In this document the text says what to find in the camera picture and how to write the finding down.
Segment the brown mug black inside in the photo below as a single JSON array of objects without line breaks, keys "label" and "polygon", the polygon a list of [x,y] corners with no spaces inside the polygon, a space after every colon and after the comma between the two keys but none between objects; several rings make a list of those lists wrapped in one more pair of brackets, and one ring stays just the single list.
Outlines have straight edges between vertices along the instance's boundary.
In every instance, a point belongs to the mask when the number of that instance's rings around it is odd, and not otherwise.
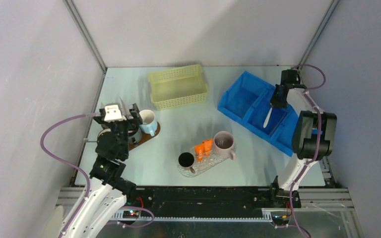
[{"label": "brown mug black inside", "polygon": [[195,173],[193,168],[195,157],[190,152],[181,153],[178,157],[178,163],[182,168],[191,171],[193,174]]}]

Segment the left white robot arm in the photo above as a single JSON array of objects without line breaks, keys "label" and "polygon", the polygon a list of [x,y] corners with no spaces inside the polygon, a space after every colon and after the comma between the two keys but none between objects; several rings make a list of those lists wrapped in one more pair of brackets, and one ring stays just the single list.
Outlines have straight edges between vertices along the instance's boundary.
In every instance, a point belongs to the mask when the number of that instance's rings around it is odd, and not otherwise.
[{"label": "left white robot arm", "polygon": [[122,178],[129,158],[129,135],[143,120],[136,104],[106,104],[94,116],[103,127],[96,139],[96,160],[82,197],[63,220],[59,237],[95,237],[122,206],[137,200],[136,184]]}]

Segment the light blue mug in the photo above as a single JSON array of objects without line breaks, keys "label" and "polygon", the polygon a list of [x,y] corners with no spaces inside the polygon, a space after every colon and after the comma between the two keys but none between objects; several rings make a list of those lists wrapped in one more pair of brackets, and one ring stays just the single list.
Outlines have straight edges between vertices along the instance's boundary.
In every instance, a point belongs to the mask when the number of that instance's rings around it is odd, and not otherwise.
[{"label": "light blue mug", "polygon": [[152,110],[142,110],[139,112],[139,115],[142,119],[141,130],[152,137],[155,136],[158,129],[155,113]]}]

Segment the white toothpaste tube black cap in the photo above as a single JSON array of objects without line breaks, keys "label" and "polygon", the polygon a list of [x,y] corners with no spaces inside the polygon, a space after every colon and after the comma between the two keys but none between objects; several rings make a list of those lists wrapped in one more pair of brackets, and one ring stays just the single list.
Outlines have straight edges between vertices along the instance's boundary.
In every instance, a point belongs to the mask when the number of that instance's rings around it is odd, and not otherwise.
[{"label": "white toothpaste tube black cap", "polygon": [[121,105],[123,113],[127,114],[128,113],[128,106],[125,104],[125,102],[123,101],[123,99],[121,97],[119,97],[119,100],[120,100],[120,105]]}]

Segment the pink mug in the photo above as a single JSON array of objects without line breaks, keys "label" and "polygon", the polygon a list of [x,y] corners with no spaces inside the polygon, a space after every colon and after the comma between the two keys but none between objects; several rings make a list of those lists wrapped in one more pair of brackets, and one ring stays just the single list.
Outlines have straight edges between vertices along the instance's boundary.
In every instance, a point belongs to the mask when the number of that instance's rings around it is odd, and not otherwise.
[{"label": "pink mug", "polygon": [[213,138],[213,152],[216,156],[235,160],[237,157],[234,149],[235,141],[230,132],[220,131]]}]

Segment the dark grey mug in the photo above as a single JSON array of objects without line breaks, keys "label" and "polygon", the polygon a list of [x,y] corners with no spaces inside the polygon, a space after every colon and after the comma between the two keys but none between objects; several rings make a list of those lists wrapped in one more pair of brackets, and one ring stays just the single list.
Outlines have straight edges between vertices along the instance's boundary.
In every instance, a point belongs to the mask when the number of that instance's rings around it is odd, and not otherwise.
[{"label": "dark grey mug", "polygon": [[142,130],[140,127],[131,131],[128,134],[128,143],[131,145],[134,145],[134,146],[138,145],[141,139],[142,139]]}]

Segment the clear textured plastic box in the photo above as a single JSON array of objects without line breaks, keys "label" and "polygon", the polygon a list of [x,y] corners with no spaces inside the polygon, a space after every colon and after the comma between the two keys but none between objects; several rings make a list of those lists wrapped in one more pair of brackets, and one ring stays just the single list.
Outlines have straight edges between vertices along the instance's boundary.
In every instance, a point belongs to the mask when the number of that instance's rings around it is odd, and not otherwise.
[{"label": "clear textured plastic box", "polygon": [[201,165],[213,165],[215,162],[215,155],[213,152],[214,140],[204,140],[201,144],[198,144],[192,148],[194,152],[196,164]]}]

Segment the orange toothpaste tube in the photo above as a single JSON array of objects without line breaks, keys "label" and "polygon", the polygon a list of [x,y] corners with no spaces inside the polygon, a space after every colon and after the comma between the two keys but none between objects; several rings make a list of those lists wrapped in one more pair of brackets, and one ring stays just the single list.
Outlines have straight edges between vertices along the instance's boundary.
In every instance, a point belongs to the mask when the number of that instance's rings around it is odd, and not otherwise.
[{"label": "orange toothpaste tube", "polygon": [[196,160],[202,162],[204,156],[204,144],[199,144],[194,147]]},{"label": "orange toothpaste tube", "polygon": [[203,141],[203,143],[202,143],[203,144],[203,154],[205,156],[210,156],[211,155],[213,142],[214,142],[213,139],[208,139],[208,140],[204,140]]}]

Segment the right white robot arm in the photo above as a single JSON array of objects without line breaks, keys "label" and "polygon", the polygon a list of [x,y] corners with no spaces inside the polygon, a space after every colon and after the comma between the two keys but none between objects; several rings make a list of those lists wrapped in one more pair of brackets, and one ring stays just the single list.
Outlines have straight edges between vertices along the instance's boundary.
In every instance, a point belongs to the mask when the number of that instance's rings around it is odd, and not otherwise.
[{"label": "right white robot arm", "polygon": [[309,169],[332,153],[337,116],[325,112],[313,100],[310,89],[301,82],[297,66],[281,72],[270,105],[275,109],[292,106],[298,116],[291,141],[292,157],[284,172],[274,179],[268,195],[271,205],[282,207],[293,200],[293,192]]}]

